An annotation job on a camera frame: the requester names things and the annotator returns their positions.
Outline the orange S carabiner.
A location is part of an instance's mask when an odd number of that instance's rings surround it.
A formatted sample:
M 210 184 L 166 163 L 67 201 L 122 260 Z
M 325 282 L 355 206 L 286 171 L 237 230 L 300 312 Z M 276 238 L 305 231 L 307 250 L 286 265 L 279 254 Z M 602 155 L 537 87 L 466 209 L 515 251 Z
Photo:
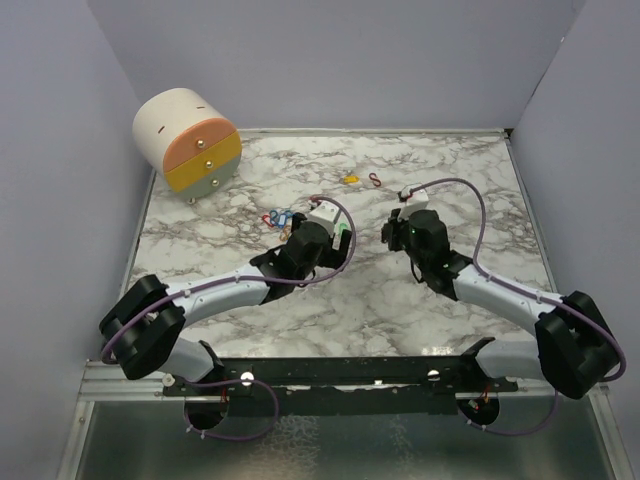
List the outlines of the orange S carabiner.
M 281 233 L 280 233 L 280 236 L 279 236 L 279 240 L 281 242 L 286 242 L 290 238 L 290 236 L 291 236 L 291 227 L 289 225 L 286 225 L 281 230 Z

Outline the blue tag key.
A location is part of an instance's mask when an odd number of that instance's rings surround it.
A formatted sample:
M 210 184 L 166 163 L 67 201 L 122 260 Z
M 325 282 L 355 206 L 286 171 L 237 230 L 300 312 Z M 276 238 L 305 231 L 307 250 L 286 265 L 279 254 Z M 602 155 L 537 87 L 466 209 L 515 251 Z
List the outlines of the blue tag key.
M 278 222 L 277 222 L 278 226 L 283 228 L 286 225 L 287 220 L 288 220 L 288 217 L 285 214 L 281 214 L 278 217 Z

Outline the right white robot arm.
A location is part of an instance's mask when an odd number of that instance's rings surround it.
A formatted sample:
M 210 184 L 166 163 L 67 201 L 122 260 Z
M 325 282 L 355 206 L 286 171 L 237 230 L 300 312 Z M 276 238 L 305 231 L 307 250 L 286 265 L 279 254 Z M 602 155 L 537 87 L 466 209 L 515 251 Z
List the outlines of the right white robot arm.
M 571 399 L 604 381 L 621 355 L 595 302 L 575 291 L 539 292 L 495 276 L 453 250 L 433 210 L 391 211 L 381 230 L 389 250 L 404 252 L 415 279 L 436 294 L 481 307 L 529 334 L 525 341 L 484 340 L 459 367 L 461 383 L 481 391 L 495 378 L 544 380 Z

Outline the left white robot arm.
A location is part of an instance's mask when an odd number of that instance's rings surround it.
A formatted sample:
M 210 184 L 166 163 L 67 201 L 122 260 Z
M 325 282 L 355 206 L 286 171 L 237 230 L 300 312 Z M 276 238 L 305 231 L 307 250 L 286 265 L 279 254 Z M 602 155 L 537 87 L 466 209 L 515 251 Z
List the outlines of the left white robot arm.
M 318 268 L 333 275 L 351 260 L 356 244 L 352 228 L 316 214 L 297 214 L 289 239 L 226 275 L 169 285 L 146 275 L 112 307 L 99 324 L 104 363 L 115 363 L 129 380 L 154 372 L 184 379 L 195 392 L 214 392 L 224 366 L 204 341 L 181 338 L 200 320 L 241 307 L 262 306 L 297 288 L 320 282 Z

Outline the dark red S carabiner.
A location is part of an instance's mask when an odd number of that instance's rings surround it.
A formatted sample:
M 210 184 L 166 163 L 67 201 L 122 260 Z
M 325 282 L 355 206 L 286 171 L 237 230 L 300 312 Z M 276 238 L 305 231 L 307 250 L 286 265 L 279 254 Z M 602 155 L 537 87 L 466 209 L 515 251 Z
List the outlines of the dark red S carabiner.
M 378 176 L 375 173 L 370 173 L 368 175 L 368 178 L 371 180 L 372 184 L 378 188 L 382 185 L 381 180 L 378 178 Z

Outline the round pastel drawer cabinet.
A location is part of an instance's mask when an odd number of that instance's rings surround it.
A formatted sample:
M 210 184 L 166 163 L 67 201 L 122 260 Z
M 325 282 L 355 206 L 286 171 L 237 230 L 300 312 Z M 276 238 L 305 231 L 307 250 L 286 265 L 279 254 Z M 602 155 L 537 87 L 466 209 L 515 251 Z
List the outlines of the round pastel drawer cabinet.
M 242 142 L 234 124 L 191 89 L 173 88 L 136 113 L 137 149 L 180 199 L 193 203 L 218 191 L 236 172 Z

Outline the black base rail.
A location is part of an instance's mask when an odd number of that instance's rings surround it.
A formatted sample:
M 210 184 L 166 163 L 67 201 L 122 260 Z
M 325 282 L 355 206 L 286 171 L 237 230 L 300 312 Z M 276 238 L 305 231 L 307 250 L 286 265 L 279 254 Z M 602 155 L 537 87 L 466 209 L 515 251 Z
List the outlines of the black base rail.
M 459 356 L 226 358 L 211 379 L 176 378 L 163 394 L 237 417 L 454 415 L 459 394 L 517 389 L 481 370 L 476 356 L 486 344 Z

